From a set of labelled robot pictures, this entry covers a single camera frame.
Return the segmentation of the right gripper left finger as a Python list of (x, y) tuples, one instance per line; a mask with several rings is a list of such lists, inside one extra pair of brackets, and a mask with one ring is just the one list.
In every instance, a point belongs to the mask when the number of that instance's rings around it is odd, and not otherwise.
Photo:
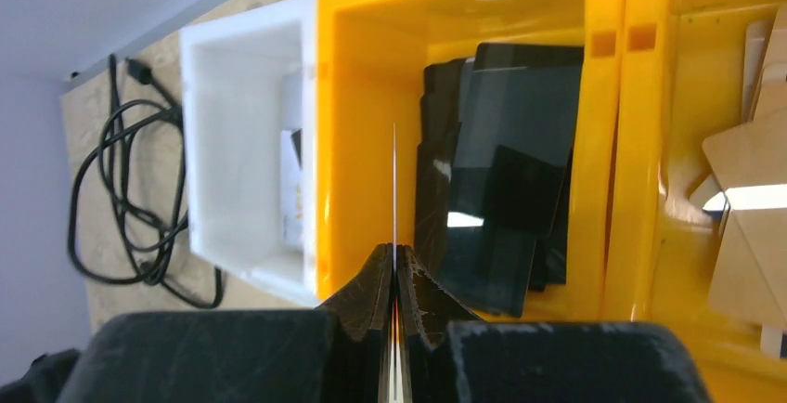
[(393, 248), (312, 309), (125, 314), (80, 355), (62, 402), (385, 402)]

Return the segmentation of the black credit card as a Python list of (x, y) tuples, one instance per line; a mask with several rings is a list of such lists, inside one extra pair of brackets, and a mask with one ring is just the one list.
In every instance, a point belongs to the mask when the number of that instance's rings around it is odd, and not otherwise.
[(393, 136), (392, 136), (392, 194), (393, 194), (393, 401), (405, 401), (405, 389), (403, 383), (402, 372), (402, 359), (401, 359), (401, 345), (399, 336), (399, 309), (398, 309), (398, 187), (397, 187), (397, 134), (396, 123), (393, 123)]

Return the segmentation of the yellow plastic bin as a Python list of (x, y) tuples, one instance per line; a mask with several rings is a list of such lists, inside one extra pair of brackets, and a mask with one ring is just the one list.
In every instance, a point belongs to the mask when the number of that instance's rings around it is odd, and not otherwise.
[(317, 0), (316, 286), (384, 242), (466, 306), (598, 319), (624, 0)]
[(785, 0), (626, 0), (610, 248), (602, 314), (667, 326), (716, 402), (782, 402), (786, 364), (707, 295), (716, 224), (690, 194), (701, 145), (742, 115), (744, 36)]

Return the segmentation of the white plastic bin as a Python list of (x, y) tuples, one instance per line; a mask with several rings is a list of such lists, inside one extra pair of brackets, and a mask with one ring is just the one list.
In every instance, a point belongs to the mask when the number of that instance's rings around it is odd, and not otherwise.
[(318, 0), (283, 0), (179, 33), (189, 246), (300, 306), (316, 280)]

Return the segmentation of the right yellow plastic bin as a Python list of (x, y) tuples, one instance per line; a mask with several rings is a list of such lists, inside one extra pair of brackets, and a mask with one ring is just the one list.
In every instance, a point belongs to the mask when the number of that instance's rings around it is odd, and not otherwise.
[(602, 314), (667, 326), (716, 402), (782, 402), (786, 364), (707, 295), (716, 224), (690, 194), (701, 145), (742, 115), (744, 36), (785, 0), (626, 0), (610, 248)]

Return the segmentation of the gold cards in bin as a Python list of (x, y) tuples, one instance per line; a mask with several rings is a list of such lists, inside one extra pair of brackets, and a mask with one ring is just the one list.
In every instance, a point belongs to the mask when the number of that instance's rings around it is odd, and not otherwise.
[(706, 138), (725, 205), (708, 304), (761, 328), (769, 357), (786, 357), (786, 7), (745, 34), (742, 121)]

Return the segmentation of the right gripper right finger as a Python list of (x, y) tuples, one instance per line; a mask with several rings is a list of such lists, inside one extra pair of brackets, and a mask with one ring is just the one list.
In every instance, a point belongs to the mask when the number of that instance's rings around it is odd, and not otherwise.
[(491, 322), (396, 249), (408, 402), (707, 402), (690, 353), (649, 322)]

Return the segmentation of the black cards in bin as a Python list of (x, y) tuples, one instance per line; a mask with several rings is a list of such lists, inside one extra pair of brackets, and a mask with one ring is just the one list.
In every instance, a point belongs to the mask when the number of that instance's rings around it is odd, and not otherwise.
[(482, 43), (423, 72), (414, 249), (461, 303), (518, 318), (566, 281), (584, 50)]

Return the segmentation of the left yellow plastic bin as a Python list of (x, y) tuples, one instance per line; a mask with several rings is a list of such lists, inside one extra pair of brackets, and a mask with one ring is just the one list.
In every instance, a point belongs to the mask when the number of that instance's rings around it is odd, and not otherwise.
[(466, 306), (598, 319), (624, 0), (317, 0), (316, 286), (384, 242)]

